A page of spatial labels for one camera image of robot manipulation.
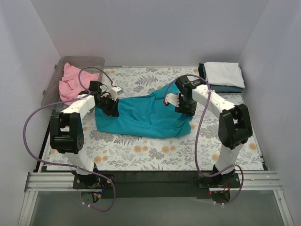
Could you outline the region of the teal t shirt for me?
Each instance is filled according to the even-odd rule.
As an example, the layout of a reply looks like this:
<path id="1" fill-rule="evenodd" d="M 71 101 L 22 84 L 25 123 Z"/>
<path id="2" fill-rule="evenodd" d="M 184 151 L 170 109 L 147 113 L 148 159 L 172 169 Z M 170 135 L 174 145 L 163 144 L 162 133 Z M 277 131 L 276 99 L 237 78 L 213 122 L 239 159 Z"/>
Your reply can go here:
<path id="1" fill-rule="evenodd" d="M 175 84 L 167 85 L 140 97 L 119 100 L 118 117 L 111 117 L 95 109 L 98 131 L 150 138 L 182 137 L 191 132 L 192 117 L 177 113 L 173 105 L 163 104 L 165 91 L 178 94 Z"/>

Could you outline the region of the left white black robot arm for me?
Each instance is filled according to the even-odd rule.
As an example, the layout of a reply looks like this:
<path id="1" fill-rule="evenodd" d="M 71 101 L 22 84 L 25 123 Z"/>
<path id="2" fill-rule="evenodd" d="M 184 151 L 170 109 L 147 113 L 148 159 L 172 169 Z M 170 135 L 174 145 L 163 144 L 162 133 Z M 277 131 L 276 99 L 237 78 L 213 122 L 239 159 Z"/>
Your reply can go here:
<path id="1" fill-rule="evenodd" d="M 123 89 L 117 86 L 102 91 L 102 83 L 90 82 L 89 92 L 78 96 L 69 107 L 61 112 L 54 112 L 50 117 L 50 146 L 65 156 L 75 166 L 76 175 L 84 177 L 89 188 L 96 188 L 100 177 L 94 172 L 97 167 L 89 158 L 84 146 L 82 119 L 94 108 L 100 109 L 105 115 L 118 117 L 118 95 Z"/>

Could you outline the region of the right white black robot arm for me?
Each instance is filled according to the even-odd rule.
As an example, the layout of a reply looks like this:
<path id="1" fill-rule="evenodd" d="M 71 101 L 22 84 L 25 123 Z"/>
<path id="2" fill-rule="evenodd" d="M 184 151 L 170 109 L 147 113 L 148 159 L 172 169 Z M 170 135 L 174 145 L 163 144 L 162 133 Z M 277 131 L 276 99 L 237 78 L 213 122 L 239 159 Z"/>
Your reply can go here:
<path id="1" fill-rule="evenodd" d="M 209 110 L 219 120 L 221 151 L 212 174 L 202 174 L 202 178 L 218 187 L 230 184 L 237 179 L 235 163 L 238 154 L 253 135 L 247 106 L 225 100 L 200 77 L 190 81 L 188 75 L 183 75 L 175 80 L 175 85 L 180 93 L 177 96 L 167 95 L 165 101 L 173 104 L 176 112 L 193 116 L 197 104 L 202 104 L 204 110 Z"/>

